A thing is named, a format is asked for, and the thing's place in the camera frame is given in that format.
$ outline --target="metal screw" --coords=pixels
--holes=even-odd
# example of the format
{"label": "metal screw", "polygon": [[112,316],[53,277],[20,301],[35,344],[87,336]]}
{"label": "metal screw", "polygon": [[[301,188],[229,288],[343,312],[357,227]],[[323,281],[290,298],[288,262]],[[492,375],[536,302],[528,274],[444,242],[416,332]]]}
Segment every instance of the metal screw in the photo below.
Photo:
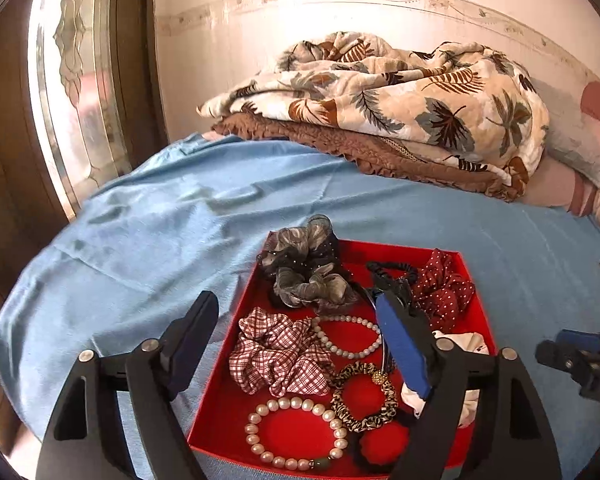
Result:
{"label": "metal screw", "polygon": [[446,337],[441,337],[436,341],[436,346],[445,352],[449,352],[454,347],[454,342]]}
{"label": "metal screw", "polygon": [[516,352],[513,348],[503,348],[502,357],[504,357],[507,361],[515,361],[518,358],[518,352]]}
{"label": "metal screw", "polygon": [[143,352],[153,352],[158,346],[160,346],[160,342],[157,339],[147,339],[142,341],[141,348]]}
{"label": "metal screw", "polygon": [[83,350],[78,355],[78,361],[81,363],[87,363],[93,359],[93,350]]}

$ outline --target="leaf print blanket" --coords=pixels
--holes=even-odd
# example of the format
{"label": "leaf print blanket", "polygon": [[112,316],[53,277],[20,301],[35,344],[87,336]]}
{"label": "leaf print blanket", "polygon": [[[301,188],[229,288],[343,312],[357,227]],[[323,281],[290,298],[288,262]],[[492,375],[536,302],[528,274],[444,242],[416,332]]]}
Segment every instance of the leaf print blanket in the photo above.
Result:
{"label": "leaf print blanket", "polygon": [[360,32],[301,41],[258,75],[204,103],[234,112],[409,141],[422,160],[491,171],[523,194],[549,115],[526,69],[478,43],[399,50]]}

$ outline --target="green bead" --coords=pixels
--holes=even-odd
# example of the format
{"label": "green bead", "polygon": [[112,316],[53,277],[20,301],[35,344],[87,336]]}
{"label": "green bead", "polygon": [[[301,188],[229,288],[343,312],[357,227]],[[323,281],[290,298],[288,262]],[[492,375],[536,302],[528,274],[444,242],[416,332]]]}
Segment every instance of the green bead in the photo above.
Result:
{"label": "green bead", "polygon": [[314,459],[314,469],[328,469],[331,464],[331,460],[328,457]]}

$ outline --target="blue cloth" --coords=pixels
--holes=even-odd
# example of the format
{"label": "blue cloth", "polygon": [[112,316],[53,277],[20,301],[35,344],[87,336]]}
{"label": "blue cloth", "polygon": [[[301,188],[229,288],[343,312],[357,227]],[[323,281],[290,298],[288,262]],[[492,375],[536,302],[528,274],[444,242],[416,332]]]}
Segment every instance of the blue cloth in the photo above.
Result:
{"label": "blue cloth", "polygon": [[[562,328],[600,331],[600,230],[562,210],[361,174],[292,142],[200,136],[107,184],[24,270],[0,313],[0,377],[42,437],[78,353],[134,348],[214,291],[221,319],[174,403],[188,430],[266,233],[328,215],[339,238],[461,251],[500,346],[517,349],[571,479],[600,444],[600,404],[578,396],[534,349]],[[122,396],[136,471],[151,473]],[[201,459],[211,479],[273,478]]]}

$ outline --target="red box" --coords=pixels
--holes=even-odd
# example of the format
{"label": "red box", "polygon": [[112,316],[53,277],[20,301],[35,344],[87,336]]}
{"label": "red box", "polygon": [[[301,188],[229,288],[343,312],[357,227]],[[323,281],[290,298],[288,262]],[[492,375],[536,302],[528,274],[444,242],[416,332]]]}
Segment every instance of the red box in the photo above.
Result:
{"label": "red box", "polygon": [[[371,276],[365,267],[367,262],[373,260],[406,262],[415,267],[423,267],[429,260],[431,251],[431,249],[369,242],[340,241],[340,256],[344,266],[353,273],[353,279],[363,286],[371,285]],[[453,270],[471,279],[460,253],[446,252],[453,257]],[[220,355],[206,386],[198,414],[189,432],[187,438],[189,446],[192,449],[241,466],[253,467],[281,475],[336,480],[351,478],[377,479],[379,477],[377,474],[361,470],[353,462],[347,451],[341,459],[332,461],[330,468],[327,470],[309,470],[305,473],[276,469],[270,464],[265,465],[257,455],[251,453],[244,433],[244,427],[248,423],[247,416],[249,413],[254,412],[258,404],[266,403],[272,396],[267,388],[263,388],[253,396],[245,394],[229,375],[228,357],[237,341],[238,320],[247,316],[255,306],[260,306],[270,312],[274,311],[267,299],[270,287],[271,283],[264,279],[260,269],[255,266],[234,313]],[[315,316],[310,308],[289,310],[285,311],[285,314],[293,319]],[[375,321],[373,309],[364,301],[356,304],[351,314]],[[325,330],[325,332],[340,348],[357,352],[365,349],[375,340],[376,334],[361,325],[353,323],[334,323],[334,325],[338,326],[336,332],[329,330]],[[328,328],[329,323],[325,323],[324,327]],[[458,320],[453,332],[479,332],[484,336],[490,353],[496,353],[489,323],[477,293],[461,319]],[[379,365],[381,353],[381,351],[373,352],[364,361]],[[333,355],[332,359],[336,370],[340,370],[346,364],[352,362],[336,355]],[[399,398],[403,380],[398,370],[392,374],[392,382]],[[325,406],[331,400],[330,395],[304,398],[311,398],[314,402],[321,402]],[[344,388],[343,398],[355,418],[363,418],[377,411],[384,402],[384,396],[380,389],[371,382],[368,376],[355,376],[349,380]],[[402,401],[400,401],[400,407],[410,411],[410,408],[404,405]],[[272,451],[275,455],[310,460],[327,456],[329,450],[333,447],[333,431],[320,417],[316,417],[310,412],[279,410],[273,416],[264,417],[258,426],[260,428],[258,435],[262,443],[267,450]],[[397,459],[408,442],[408,430],[397,423],[387,424],[378,430],[367,433],[369,434],[365,435],[363,439],[363,449],[366,457],[377,463],[389,463]],[[458,466],[464,462],[472,433],[473,425],[458,430],[447,467]]]}

